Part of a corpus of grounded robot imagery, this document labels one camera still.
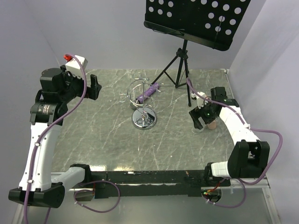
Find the chrome wine glass rack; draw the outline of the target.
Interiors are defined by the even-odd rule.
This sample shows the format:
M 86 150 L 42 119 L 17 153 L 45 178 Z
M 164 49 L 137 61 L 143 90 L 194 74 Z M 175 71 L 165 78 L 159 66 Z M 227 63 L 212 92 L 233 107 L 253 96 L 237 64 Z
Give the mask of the chrome wine glass rack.
M 119 95 L 119 102 L 129 102 L 133 113 L 131 122 L 139 130 L 148 130 L 157 123 L 157 113 L 154 111 L 152 103 L 161 92 L 163 83 L 150 83 L 149 78 L 140 72 L 132 75 L 132 80 L 124 93 Z

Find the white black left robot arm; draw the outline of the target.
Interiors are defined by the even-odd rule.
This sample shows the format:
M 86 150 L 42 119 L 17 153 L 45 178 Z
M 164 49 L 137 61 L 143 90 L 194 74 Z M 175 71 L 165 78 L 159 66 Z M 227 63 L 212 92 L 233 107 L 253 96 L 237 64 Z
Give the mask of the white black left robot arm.
M 92 182 L 89 165 L 73 164 L 53 178 L 52 159 L 56 141 L 66 115 L 70 114 L 67 104 L 76 97 L 84 96 L 96 100 L 102 86 L 97 76 L 90 75 L 91 85 L 87 86 L 66 69 L 50 68 L 42 72 L 41 89 L 30 109 L 31 142 L 26 168 L 19 186 L 8 194 L 10 201 L 36 207 L 58 208 L 65 193 L 76 186 L 86 188 Z

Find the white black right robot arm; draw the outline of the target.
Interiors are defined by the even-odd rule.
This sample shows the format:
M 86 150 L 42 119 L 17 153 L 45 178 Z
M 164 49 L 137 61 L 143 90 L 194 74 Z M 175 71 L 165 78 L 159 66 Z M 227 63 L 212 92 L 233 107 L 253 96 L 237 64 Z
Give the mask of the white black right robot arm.
M 261 141 L 243 121 L 237 101 L 228 98 L 224 87 L 211 89 L 211 97 L 203 92 L 191 93 L 197 106 L 189 111 L 195 129 L 202 130 L 216 118 L 220 118 L 227 127 L 234 148 L 227 161 L 210 162 L 206 166 L 204 181 L 214 186 L 220 178 L 258 178 L 265 170 L 270 146 Z

